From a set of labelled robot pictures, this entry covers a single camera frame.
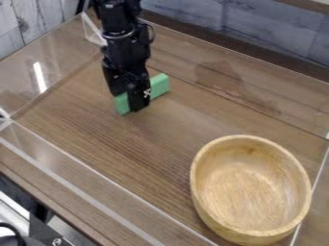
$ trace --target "green object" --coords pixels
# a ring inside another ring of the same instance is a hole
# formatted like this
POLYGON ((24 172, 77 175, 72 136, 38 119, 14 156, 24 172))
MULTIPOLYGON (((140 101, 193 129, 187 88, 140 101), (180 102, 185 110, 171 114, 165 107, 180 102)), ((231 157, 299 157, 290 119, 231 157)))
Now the green object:
MULTIPOLYGON (((169 90, 169 78, 165 74, 159 74, 157 76, 149 79, 149 100, 159 97, 161 94, 169 90)), ((129 112, 128 107, 128 96, 127 93, 120 94, 115 97, 115 108, 120 115, 124 115, 129 112)))

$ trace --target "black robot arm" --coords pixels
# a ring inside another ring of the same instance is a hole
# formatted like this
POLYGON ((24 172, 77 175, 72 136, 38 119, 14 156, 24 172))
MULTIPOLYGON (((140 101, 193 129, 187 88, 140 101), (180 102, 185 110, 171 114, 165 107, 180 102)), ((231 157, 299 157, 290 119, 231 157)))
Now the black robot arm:
POLYGON ((108 45, 102 71, 113 96, 127 92, 131 111, 139 111, 149 102, 149 79, 145 63, 153 31, 137 19, 140 0, 93 0, 93 8, 102 25, 108 45))

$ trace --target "wooden bowl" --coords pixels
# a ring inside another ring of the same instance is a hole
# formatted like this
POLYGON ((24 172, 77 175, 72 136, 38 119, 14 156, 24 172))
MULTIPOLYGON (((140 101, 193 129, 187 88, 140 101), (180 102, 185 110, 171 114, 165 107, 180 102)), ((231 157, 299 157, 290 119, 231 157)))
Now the wooden bowl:
POLYGON ((189 185, 204 223, 240 245, 268 245, 284 238, 310 208, 311 183, 299 161, 255 136, 208 143, 193 159, 189 185))

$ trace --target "black cable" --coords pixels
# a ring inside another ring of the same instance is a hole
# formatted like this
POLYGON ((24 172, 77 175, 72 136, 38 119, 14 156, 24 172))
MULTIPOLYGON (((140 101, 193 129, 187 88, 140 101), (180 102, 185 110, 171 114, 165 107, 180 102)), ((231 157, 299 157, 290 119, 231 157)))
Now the black cable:
POLYGON ((78 1, 76 14, 78 14, 82 11, 84 2, 85 2, 85 0, 78 1))
POLYGON ((8 223, 0 222, 0 227, 9 229, 16 234, 16 246, 25 246, 24 239, 17 231, 17 229, 8 223))

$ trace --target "bowl rim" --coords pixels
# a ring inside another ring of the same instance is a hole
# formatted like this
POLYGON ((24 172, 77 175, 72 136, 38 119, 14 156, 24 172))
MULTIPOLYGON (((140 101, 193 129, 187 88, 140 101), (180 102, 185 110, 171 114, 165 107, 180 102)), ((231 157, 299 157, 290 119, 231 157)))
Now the bowl rim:
POLYGON ((191 193, 193 195, 193 198, 196 199, 197 205, 200 206, 203 212, 212 219, 215 224, 220 225, 220 227, 224 227, 230 231, 236 232, 236 233, 243 234, 243 235, 266 237, 266 236, 275 236, 278 234, 284 234, 284 233, 290 232, 300 224, 302 220, 304 219, 304 217, 308 213, 310 207, 311 207, 311 199, 312 199, 311 182, 310 182, 307 172, 306 172, 300 162, 296 160, 296 158, 292 156, 292 154, 283 147, 280 147, 275 142, 272 142, 271 140, 267 140, 266 138, 262 138, 259 136, 254 136, 254 135, 227 135, 227 136, 223 136, 223 137, 212 140, 208 144, 205 144, 205 146, 203 146, 203 148, 199 150, 199 152, 197 152, 197 154, 192 160, 192 164, 191 164, 189 187, 191 187, 191 193), (236 228, 234 225, 231 225, 226 221, 217 221, 217 219, 215 219, 213 213, 208 209, 205 209, 204 202, 201 201, 201 199, 199 197, 199 193, 196 191, 195 170, 196 170, 196 167, 199 165, 199 160, 203 157, 203 154, 208 151, 208 149, 212 146, 215 146, 217 143, 227 141, 227 140, 231 140, 231 139, 251 139, 255 141, 260 141, 260 142, 271 145, 272 147, 275 147, 279 151, 283 152, 283 154, 287 156, 287 158, 294 163, 294 165, 299 171, 299 175, 302 176, 302 180, 304 182, 306 199, 304 199, 304 204, 302 206, 299 214, 294 217, 294 219, 286 225, 283 225, 275 229, 267 230, 267 231, 243 230, 243 229, 236 228))

